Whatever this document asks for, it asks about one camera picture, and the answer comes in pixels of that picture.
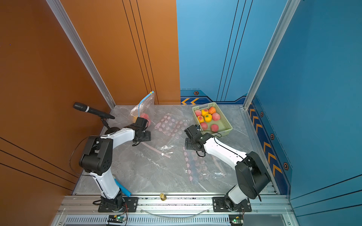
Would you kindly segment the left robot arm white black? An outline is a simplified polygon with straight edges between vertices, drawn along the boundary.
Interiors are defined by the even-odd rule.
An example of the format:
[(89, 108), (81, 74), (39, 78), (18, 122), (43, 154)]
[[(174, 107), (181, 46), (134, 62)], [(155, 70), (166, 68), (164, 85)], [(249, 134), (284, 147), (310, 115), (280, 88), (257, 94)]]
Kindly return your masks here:
[(99, 212), (118, 212), (125, 207), (123, 192), (111, 172), (113, 149), (130, 141), (134, 146), (151, 141), (148, 125), (147, 119), (138, 117), (135, 123), (122, 129), (112, 127), (105, 135), (88, 137), (79, 165), (94, 179), (101, 192)]

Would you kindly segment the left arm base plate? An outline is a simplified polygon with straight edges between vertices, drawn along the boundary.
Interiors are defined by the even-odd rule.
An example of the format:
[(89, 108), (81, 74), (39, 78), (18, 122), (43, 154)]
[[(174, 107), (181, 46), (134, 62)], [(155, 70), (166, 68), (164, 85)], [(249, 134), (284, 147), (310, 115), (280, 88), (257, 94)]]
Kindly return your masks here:
[(115, 203), (115, 201), (110, 201), (107, 199), (104, 199), (103, 197), (100, 200), (100, 204), (98, 207), (98, 212), (106, 213), (106, 212), (130, 212), (134, 213), (137, 210), (138, 207), (138, 197), (122, 197), (120, 200), (118, 200), (118, 203)]

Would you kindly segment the clear blue-zipper zip bag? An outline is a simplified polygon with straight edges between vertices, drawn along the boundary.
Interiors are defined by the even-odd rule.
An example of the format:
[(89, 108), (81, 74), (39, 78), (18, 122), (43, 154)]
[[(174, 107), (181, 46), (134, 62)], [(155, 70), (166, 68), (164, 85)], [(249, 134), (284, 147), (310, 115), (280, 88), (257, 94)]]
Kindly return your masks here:
[(150, 117), (150, 124), (155, 117), (155, 92), (151, 91), (147, 96), (145, 96), (138, 105), (136, 105), (130, 112), (130, 118), (133, 122), (133, 117), (140, 117), (142, 113), (147, 113)]

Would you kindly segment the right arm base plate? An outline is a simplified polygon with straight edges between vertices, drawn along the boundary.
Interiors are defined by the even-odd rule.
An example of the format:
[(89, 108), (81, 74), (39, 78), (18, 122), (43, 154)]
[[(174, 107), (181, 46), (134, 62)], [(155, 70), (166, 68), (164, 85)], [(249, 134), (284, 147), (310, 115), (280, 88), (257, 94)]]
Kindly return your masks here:
[(249, 199), (235, 204), (231, 199), (225, 197), (213, 197), (213, 210), (214, 212), (251, 212), (251, 204)]

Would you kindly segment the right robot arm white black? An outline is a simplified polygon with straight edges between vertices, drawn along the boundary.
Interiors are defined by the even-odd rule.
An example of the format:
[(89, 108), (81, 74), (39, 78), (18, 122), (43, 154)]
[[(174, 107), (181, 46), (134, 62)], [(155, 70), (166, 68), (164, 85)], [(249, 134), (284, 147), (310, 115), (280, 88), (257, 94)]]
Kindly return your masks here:
[(215, 156), (235, 170), (237, 184), (223, 198), (228, 211), (249, 211), (247, 200), (262, 200), (260, 193), (271, 182), (271, 176), (259, 154), (231, 148), (217, 136), (201, 132), (196, 125), (184, 132), (185, 149), (196, 151), (199, 157)]

